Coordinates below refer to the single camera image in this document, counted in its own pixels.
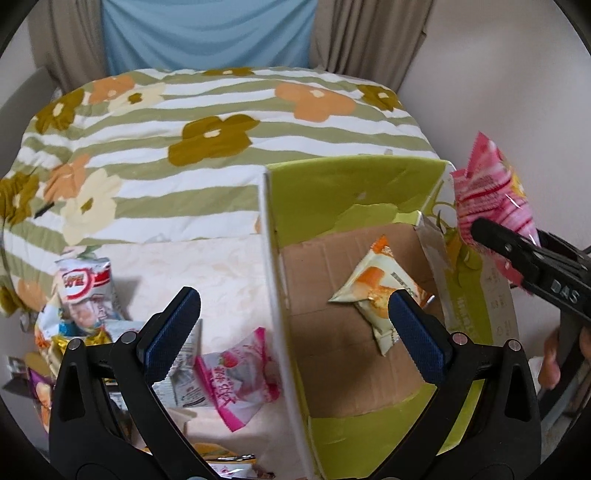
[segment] blue gripper pad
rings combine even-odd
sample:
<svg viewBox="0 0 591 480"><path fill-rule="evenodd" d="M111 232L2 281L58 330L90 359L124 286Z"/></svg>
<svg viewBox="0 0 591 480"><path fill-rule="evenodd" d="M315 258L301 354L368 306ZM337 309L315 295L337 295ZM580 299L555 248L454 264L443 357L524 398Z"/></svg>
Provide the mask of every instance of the blue gripper pad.
<svg viewBox="0 0 591 480"><path fill-rule="evenodd" d="M423 380L441 385L452 355L443 325L435 317L424 313L405 290L397 290L390 295L388 314Z"/></svg>
<svg viewBox="0 0 591 480"><path fill-rule="evenodd" d="M200 312L201 298L197 290L183 287L164 311L152 317L142 329L137 353L144 364L148 385L166 378Z"/></svg>

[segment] strawberry snack package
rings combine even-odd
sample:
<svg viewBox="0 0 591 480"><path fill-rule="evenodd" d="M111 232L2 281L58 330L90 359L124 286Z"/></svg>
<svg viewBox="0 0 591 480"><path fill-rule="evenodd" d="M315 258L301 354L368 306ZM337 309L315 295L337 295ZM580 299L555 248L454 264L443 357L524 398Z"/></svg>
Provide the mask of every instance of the strawberry snack package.
<svg viewBox="0 0 591 480"><path fill-rule="evenodd" d="M263 404L279 397L278 385L265 375L270 361L263 327L224 352L195 359L198 377L232 432L246 425Z"/></svg>
<svg viewBox="0 0 591 480"><path fill-rule="evenodd" d="M462 240L466 245L491 255L501 274L514 284L521 285L523 277L511 267L511 263L476 243L470 233L472 223L484 217L536 245L540 244L530 204L513 167L496 144L478 132L468 166L452 172L452 177Z"/></svg>

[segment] light blue cloth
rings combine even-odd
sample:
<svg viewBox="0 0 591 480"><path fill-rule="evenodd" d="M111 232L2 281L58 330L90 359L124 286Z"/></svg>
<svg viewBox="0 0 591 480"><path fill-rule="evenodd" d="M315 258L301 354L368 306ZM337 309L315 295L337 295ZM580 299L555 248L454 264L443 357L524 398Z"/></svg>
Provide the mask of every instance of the light blue cloth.
<svg viewBox="0 0 591 480"><path fill-rule="evenodd" d="M317 0L103 0L109 74L308 67Z"/></svg>

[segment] orange snack wrapper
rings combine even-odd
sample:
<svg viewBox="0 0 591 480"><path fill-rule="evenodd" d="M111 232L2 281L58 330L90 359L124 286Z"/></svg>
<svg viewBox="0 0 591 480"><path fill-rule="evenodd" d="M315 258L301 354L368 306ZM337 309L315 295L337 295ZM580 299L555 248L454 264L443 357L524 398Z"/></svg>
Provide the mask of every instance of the orange snack wrapper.
<svg viewBox="0 0 591 480"><path fill-rule="evenodd" d="M410 293L421 308L432 296L396 262L388 239L382 235L372 244L345 285L329 301L354 303L371 324L379 350L385 355L400 338L388 317L388 300L393 292L401 288Z"/></svg>

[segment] beige curtain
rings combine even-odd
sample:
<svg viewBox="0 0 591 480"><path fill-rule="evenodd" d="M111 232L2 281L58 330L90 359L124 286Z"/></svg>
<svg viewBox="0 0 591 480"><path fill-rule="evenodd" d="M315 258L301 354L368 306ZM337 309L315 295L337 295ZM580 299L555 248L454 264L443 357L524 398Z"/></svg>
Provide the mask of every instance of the beige curtain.
<svg viewBox="0 0 591 480"><path fill-rule="evenodd" d="M398 90L418 48L434 0L318 0L312 68Z"/></svg>
<svg viewBox="0 0 591 480"><path fill-rule="evenodd" d="M37 67L64 93L107 76L100 0L40 0L29 14Z"/></svg>

